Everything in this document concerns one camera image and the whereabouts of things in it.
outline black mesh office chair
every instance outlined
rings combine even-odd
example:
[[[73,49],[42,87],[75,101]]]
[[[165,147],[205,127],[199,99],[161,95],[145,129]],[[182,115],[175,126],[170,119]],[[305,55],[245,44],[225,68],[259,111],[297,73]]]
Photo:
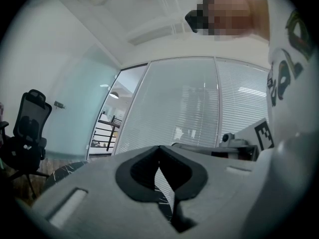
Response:
[[[49,176],[37,170],[40,161],[45,158],[46,139],[42,137],[42,130],[51,111],[51,105],[45,102],[45,95],[38,90],[30,90],[22,96],[13,129],[14,137],[5,136],[4,128],[9,123],[0,122],[4,141],[0,148],[0,157],[8,166],[18,170],[9,177],[9,180],[12,181],[25,174],[34,198],[36,195],[29,174]]]

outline white wall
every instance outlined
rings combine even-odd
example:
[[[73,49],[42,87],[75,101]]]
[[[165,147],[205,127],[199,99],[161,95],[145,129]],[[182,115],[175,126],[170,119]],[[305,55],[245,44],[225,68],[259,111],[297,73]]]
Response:
[[[214,36],[193,33],[166,36],[138,45],[126,55],[123,68],[151,60],[183,56],[216,56],[237,59],[265,68],[268,63],[268,43],[252,37],[231,41],[215,41]]]
[[[23,8],[2,43],[0,102],[8,135],[24,92],[37,89],[53,106],[64,72],[97,44],[105,48],[58,0],[32,0]]]

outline glass wall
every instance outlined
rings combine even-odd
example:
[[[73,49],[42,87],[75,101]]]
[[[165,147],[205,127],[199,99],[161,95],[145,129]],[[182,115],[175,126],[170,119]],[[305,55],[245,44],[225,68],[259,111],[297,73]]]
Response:
[[[213,147],[218,89],[212,58],[155,61],[126,118],[115,154],[175,142]]]
[[[223,106],[221,137],[263,118],[268,120],[266,82],[269,71],[227,59],[216,59],[216,64]]]
[[[90,156],[111,155],[124,115],[146,68],[140,66],[120,72],[96,122],[89,148]]]
[[[48,156],[86,159],[91,133],[108,88],[119,68],[96,45],[91,47],[63,79],[47,122]]]

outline floor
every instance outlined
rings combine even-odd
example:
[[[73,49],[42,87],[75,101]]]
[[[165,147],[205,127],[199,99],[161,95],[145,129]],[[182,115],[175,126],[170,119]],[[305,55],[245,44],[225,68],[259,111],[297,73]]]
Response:
[[[74,163],[74,162],[77,162],[77,160],[59,160],[59,159],[46,158],[45,160],[41,161],[40,168],[38,169],[38,171],[50,175],[59,167],[70,164],[70,163]],[[6,164],[3,164],[3,166],[4,166],[4,170],[0,169],[0,173],[2,173],[4,177],[9,177],[16,172],[14,169],[6,166]],[[43,185],[45,183],[45,177],[30,175],[30,179],[31,179],[31,183],[33,185],[36,195],[40,196]],[[13,186],[13,193],[15,197],[20,198],[21,200],[23,200],[30,206],[33,204],[35,200],[32,198],[32,192],[30,190],[29,183],[26,176],[21,176],[13,180],[12,186]]]

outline metal railing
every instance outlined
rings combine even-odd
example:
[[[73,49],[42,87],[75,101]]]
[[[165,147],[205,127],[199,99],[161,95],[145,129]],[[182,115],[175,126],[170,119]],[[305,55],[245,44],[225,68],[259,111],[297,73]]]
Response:
[[[122,121],[121,121],[120,119],[117,119],[117,118],[115,117],[115,115],[114,115],[113,118],[112,118],[112,120],[111,120],[111,123],[121,125]]]
[[[115,136],[113,136],[114,132],[115,131],[115,128],[120,128],[120,125],[117,124],[117,123],[114,123],[114,122],[107,122],[107,121],[104,121],[104,120],[101,120],[99,119],[98,120],[98,123],[102,123],[102,124],[105,124],[105,125],[110,125],[112,127],[111,130],[109,129],[104,129],[104,128],[100,128],[100,127],[96,127],[95,130],[94,130],[94,134],[93,134],[93,139],[91,141],[91,148],[106,148],[106,151],[108,152],[110,148],[113,148],[113,146],[110,146],[111,143],[115,143],[115,141],[112,141],[112,138],[116,138]],[[96,130],[102,130],[102,131],[107,131],[107,132],[111,132],[110,135],[105,135],[105,134],[97,134],[96,133]],[[105,137],[105,140],[95,140],[94,139],[94,136],[102,136],[102,137]],[[104,143],[105,146],[99,146],[97,143]],[[89,156],[101,156],[101,155],[108,155],[110,153],[98,153],[98,154],[89,154]]]

